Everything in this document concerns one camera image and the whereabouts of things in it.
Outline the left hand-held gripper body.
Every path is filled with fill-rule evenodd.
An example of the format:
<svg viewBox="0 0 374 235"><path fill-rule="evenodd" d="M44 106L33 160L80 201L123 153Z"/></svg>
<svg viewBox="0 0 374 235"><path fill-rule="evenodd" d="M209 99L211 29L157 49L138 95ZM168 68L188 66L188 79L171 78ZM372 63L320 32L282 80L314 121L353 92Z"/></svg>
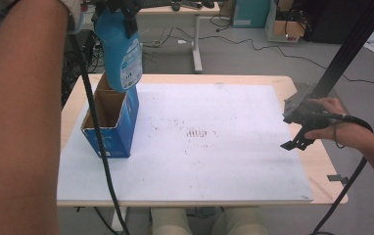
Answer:
<svg viewBox="0 0 374 235"><path fill-rule="evenodd" d="M125 16L135 16L142 9L142 0L90 0L100 16L105 10L111 13L121 11Z"/></svg>

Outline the white cardboard box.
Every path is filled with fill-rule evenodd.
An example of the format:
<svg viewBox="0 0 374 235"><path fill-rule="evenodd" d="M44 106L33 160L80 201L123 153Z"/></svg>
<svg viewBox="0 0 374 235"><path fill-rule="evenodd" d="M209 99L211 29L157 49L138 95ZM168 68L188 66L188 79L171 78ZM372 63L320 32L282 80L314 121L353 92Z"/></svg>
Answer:
<svg viewBox="0 0 374 235"><path fill-rule="evenodd" d="M304 36L307 21L299 11L292 11L294 0L270 0L265 22L266 39L270 42L297 43Z"/></svg>

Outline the black keyboard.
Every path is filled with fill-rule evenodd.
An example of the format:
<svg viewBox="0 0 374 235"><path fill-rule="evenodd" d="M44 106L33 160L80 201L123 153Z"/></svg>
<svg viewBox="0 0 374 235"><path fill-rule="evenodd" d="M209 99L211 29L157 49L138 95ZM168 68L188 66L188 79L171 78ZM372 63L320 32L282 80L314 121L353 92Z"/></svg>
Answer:
<svg viewBox="0 0 374 235"><path fill-rule="evenodd" d="M166 7L171 5L171 0L141 0L142 9Z"/></svg>

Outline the gray tape piece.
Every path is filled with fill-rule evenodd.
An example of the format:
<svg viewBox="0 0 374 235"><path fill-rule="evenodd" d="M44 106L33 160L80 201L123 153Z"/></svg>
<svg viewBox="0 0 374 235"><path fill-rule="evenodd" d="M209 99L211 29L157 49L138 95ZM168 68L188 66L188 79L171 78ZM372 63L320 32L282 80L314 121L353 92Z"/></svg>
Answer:
<svg viewBox="0 0 374 235"><path fill-rule="evenodd" d="M327 175L327 178L330 182L341 182L343 185L346 185L349 182L349 179L341 174Z"/></svg>

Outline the white table leg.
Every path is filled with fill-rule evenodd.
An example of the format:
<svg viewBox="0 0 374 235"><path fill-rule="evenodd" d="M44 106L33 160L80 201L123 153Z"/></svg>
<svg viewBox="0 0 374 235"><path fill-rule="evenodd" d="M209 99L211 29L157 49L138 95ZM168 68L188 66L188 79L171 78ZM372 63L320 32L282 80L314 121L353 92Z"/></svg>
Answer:
<svg viewBox="0 0 374 235"><path fill-rule="evenodd" d="M127 207L120 207L120 214L122 217L123 222L126 222L126 216L127 216ZM116 211L113 213L112 221L111 221L111 227L115 232L123 232L123 226L118 218L118 214Z"/></svg>

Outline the blue detergent bottle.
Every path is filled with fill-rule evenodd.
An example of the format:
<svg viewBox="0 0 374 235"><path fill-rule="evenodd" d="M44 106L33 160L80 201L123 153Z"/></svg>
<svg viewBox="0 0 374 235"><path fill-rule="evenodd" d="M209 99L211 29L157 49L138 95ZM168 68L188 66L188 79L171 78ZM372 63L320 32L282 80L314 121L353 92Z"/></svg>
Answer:
<svg viewBox="0 0 374 235"><path fill-rule="evenodd" d="M105 10L95 24L101 39L107 80L117 92L123 93L136 85L143 74L142 50L138 31L127 38L121 11Z"/></svg>

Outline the white board sheet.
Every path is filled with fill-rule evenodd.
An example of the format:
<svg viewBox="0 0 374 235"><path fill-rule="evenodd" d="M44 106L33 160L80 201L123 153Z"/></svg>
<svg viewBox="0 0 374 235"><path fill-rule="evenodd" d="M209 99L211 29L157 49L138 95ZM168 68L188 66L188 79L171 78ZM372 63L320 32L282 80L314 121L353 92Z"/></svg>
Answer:
<svg viewBox="0 0 374 235"><path fill-rule="evenodd" d="M270 85L140 83L131 154L109 161L126 206L308 203Z"/></svg>

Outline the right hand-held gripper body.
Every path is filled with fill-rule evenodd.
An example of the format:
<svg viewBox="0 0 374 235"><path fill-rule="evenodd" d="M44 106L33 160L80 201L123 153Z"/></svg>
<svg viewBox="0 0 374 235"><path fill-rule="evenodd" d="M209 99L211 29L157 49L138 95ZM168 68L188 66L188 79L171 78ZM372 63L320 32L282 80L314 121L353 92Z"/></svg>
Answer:
<svg viewBox="0 0 374 235"><path fill-rule="evenodd" d="M327 112L322 105L311 102L311 99L317 99L314 88L314 84L307 85L285 100L284 122L300 124L311 131L326 128L340 117Z"/></svg>

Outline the person's right hand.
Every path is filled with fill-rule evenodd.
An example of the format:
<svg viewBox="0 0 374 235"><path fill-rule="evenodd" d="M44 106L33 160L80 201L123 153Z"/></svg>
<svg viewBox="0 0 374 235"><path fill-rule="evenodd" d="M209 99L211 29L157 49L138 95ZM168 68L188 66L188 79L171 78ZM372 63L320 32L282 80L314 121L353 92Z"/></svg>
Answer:
<svg viewBox="0 0 374 235"><path fill-rule="evenodd" d="M328 113L343 115L345 110L337 98L320 98L309 99L310 103L322 106ZM360 127L353 123L330 124L322 129L314 129L307 132L304 137L306 139L327 139L335 141L341 148L344 146L353 147L355 130Z"/></svg>

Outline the person's right leg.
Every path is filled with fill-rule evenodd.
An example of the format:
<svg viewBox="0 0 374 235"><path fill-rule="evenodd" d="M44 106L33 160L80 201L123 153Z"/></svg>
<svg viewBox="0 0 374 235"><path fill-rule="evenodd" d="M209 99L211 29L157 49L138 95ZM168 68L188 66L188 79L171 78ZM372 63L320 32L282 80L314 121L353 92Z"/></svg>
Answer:
<svg viewBox="0 0 374 235"><path fill-rule="evenodd" d="M260 208L226 209L210 235L268 235Z"/></svg>

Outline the white-legged wooden desk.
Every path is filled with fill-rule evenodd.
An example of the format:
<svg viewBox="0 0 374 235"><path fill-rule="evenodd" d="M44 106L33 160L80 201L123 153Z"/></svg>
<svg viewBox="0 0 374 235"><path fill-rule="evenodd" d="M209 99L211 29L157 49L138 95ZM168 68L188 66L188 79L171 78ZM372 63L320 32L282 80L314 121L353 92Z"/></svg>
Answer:
<svg viewBox="0 0 374 235"><path fill-rule="evenodd" d="M193 10L181 7L179 11L173 11L170 6L158 8L143 9L137 15L139 27L188 27L194 28L193 40L191 42L192 57L194 64L194 72L201 73L203 71L199 36L200 36L200 19L201 17L212 17L219 13L220 8L214 4L212 8L203 7L201 10Z"/></svg>

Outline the teal box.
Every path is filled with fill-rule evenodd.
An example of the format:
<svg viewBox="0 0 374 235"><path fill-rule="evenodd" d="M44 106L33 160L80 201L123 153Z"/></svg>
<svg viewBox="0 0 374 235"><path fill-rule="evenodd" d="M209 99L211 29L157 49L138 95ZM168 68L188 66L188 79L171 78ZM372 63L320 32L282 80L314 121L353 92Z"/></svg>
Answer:
<svg viewBox="0 0 374 235"><path fill-rule="evenodd" d="M262 28L270 9L270 0L235 0L232 26Z"/></svg>

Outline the black metal post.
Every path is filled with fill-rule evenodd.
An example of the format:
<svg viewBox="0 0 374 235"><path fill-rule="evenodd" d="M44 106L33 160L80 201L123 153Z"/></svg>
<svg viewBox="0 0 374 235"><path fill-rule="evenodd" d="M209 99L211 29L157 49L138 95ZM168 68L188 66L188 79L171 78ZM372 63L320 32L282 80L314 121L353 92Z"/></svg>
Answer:
<svg viewBox="0 0 374 235"><path fill-rule="evenodd" d="M365 12L360 15L360 19L353 27L348 38L308 95L309 98L323 98L330 93L373 32L374 0L371 0Z"/></svg>

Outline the blue cardboard box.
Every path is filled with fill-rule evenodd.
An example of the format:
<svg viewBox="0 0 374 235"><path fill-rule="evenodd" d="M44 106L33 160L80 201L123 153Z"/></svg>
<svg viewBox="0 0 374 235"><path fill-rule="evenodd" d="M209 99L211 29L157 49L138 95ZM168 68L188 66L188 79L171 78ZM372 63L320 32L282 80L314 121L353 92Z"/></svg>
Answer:
<svg viewBox="0 0 374 235"><path fill-rule="evenodd" d="M103 74L94 92L94 103L107 158L128 158L137 120L136 87L118 93Z"/></svg>

